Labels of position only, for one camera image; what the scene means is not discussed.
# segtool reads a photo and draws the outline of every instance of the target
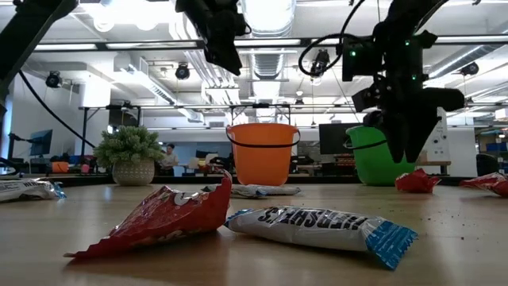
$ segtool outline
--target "green bucket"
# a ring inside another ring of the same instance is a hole
[[[414,171],[414,163],[395,163],[383,132],[373,127],[357,126],[346,131],[355,154],[356,170],[360,181],[369,186],[393,186],[403,173]]]

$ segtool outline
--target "person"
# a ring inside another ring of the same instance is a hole
[[[178,156],[173,153],[173,150],[175,149],[175,145],[170,144],[166,148],[166,154],[164,155],[164,159],[160,162],[160,165],[162,167],[162,171],[165,173],[165,175],[168,176],[175,176],[175,166],[178,166],[179,160]]]

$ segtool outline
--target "white candy wrapper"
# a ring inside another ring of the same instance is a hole
[[[214,190],[216,184],[204,187],[202,190]],[[231,189],[231,197],[237,198],[259,198],[265,195],[296,195],[302,191],[299,187],[272,187],[261,185],[240,185],[234,184]]]
[[[0,202],[31,199],[65,199],[58,184],[35,180],[0,180]]]
[[[238,211],[225,226],[276,242],[368,251],[392,270],[418,235],[380,217],[289,206]]]

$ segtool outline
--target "orange bucket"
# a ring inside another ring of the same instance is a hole
[[[298,140],[293,143],[293,136]],[[300,131],[290,125],[251,123],[229,126],[228,139],[240,183],[280,186],[289,175],[291,147],[300,142]]]

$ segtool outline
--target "green plant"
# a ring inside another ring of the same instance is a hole
[[[115,133],[102,132],[104,139],[94,149],[94,156],[103,167],[109,167],[119,161],[139,163],[142,159],[162,160],[159,134],[149,133],[146,127],[122,126]]]

